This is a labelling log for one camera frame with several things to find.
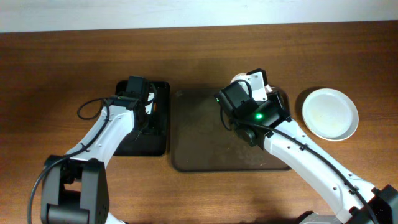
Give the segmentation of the pink plate with red stain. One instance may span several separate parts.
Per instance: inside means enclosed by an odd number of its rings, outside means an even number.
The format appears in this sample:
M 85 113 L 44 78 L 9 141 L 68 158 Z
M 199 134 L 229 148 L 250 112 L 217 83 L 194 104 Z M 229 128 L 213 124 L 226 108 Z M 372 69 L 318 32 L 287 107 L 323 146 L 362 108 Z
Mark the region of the pink plate with red stain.
M 236 80 L 247 81 L 250 84 L 253 93 L 261 89 L 263 89 L 265 93 L 272 92 L 272 88 L 266 80 L 266 75 L 264 75 L 262 71 L 257 71 L 255 73 L 239 73 L 233 77 L 231 82 Z

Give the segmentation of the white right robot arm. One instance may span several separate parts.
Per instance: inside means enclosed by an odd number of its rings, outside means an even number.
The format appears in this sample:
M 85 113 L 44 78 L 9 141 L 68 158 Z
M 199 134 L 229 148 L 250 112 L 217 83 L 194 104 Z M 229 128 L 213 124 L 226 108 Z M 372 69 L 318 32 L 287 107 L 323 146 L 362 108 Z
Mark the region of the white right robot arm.
M 397 190 L 391 185 L 379 190 L 354 175 L 326 151 L 306 137 L 298 123 L 272 96 L 264 70 L 236 75 L 231 86 L 256 109 L 247 118 L 234 116 L 236 129 L 246 133 L 246 141 L 276 156 L 305 180 L 335 213 L 341 223 L 397 223 Z

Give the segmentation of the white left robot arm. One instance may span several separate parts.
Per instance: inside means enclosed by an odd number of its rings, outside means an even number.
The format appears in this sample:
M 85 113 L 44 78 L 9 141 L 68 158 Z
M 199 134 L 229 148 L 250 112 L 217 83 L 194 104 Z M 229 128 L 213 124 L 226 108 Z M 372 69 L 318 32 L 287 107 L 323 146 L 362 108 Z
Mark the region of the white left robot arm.
M 121 222 L 109 211 L 106 168 L 129 134 L 138 137 L 146 129 L 156 98 L 152 82 L 127 85 L 114 96 L 99 98 L 95 124 L 64 155 L 47 158 L 32 188 L 42 188 L 42 223 Z

